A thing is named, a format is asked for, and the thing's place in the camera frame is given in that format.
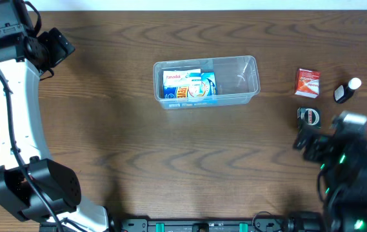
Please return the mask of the green round-logo box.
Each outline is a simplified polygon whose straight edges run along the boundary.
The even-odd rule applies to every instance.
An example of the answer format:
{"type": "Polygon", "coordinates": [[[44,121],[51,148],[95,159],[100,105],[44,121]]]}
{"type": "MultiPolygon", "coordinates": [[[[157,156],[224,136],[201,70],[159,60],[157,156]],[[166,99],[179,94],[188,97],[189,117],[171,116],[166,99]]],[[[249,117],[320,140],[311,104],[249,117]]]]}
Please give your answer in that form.
{"type": "Polygon", "coordinates": [[[321,113],[317,108],[300,107],[297,109],[297,127],[304,124],[314,128],[321,127],[321,113]]]}

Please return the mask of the blue Kool Fever box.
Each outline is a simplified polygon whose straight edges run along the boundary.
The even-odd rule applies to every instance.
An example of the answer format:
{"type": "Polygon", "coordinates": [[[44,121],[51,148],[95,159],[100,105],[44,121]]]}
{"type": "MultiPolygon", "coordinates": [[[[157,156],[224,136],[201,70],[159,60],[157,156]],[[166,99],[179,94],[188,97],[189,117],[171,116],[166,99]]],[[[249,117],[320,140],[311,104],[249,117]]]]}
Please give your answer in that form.
{"type": "Polygon", "coordinates": [[[196,98],[217,95],[215,74],[213,72],[201,73],[201,80],[195,81],[186,86],[164,87],[163,95],[165,99],[176,98],[196,98]]]}

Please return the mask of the clear plastic container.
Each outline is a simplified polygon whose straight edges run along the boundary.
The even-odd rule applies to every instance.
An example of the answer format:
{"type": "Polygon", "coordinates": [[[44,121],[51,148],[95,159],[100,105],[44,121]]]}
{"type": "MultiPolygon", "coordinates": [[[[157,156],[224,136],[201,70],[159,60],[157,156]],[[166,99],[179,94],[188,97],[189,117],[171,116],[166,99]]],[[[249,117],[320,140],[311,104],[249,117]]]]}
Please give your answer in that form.
{"type": "Polygon", "coordinates": [[[260,90],[255,57],[214,57],[154,64],[154,95],[166,110],[247,104],[260,90]]]}

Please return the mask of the white blue Panadol box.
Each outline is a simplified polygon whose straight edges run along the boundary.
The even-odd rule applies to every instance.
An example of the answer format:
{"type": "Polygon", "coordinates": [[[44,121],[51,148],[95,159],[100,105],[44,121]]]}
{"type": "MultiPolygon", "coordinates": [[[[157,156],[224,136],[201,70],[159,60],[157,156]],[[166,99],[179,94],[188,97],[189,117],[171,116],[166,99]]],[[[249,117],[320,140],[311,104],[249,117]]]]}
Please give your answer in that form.
{"type": "Polygon", "coordinates": [[[180,87],[201,80],[201,69],[163,72],[164,87],[180,87]]]}

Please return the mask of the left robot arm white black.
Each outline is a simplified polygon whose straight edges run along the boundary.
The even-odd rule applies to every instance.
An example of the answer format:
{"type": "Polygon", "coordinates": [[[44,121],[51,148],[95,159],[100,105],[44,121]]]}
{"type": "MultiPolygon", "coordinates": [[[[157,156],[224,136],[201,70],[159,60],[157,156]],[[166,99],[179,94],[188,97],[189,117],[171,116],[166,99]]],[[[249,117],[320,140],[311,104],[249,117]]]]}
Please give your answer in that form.
{"type": "Polygon", "coordinates": [[[54,231],[108,231],[107,210],[81,193],[75,172],[48,149],[39,83],[74,52],[56,28],[0,28],[0,206],[54,231]]]}

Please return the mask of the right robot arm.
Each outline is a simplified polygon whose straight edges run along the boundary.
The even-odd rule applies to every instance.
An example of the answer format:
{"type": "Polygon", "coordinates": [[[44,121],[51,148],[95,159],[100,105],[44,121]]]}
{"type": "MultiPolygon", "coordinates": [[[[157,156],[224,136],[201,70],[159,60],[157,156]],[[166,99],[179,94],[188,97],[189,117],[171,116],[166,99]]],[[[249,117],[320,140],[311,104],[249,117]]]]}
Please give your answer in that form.
{"type": "Polygon", "coordinates": [[[323,213],[290,213],[285,231],[367,231],[367,139],[365,127],[347,126],[323,135],[302,126],[293,144],[305,160],[321,164],[317,176],[323,213]]]}

